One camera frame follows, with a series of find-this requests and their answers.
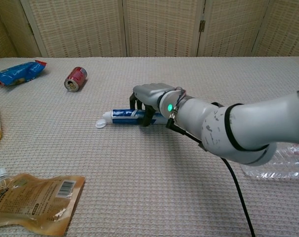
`table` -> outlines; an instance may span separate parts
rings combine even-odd
[[[299,57],[38,58],[37,79],[0,86],[0,167],[40,178],[83,175],[86,183],[67,236],[250,236],[225,164],[161,125],[95,122],[128,108],[135,85],[164,82],[224,105],[272,99],[299,90]],[[33,61],[2,58],[0,70]],[[88,72],[68,92],[75,66]],[[299,236],[299,180],[257,180],[231,162],[257,236]],[[0,236],[37,236],[20,226]]]

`toothpaste tube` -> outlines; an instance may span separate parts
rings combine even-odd
[[[46,66],[45,62],[23,63],[0,71],[0,85],[16,85],[33,80]]]
[[[105,112],[103,118],[107,123],[141,124],[144,110],[111,110]],[[151,124],[167,124],[167,119],[155,112]]]

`red can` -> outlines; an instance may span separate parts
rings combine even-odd
[[[65,87],[67,90],[75,92],[78,91],[87,77],[87,72],[84,68],[75,67],[65,80]]]

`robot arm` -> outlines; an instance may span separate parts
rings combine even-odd
[[[238,163],[262,165],[272,158],[276,142],[299,143],[299,91],[229,107],[209,104],[163,83],[136,86],[133,92],[131,104],[145,104],[147,120],[159,110],[169,124],[175,122],[179,130],[200,140],[204,150]]]

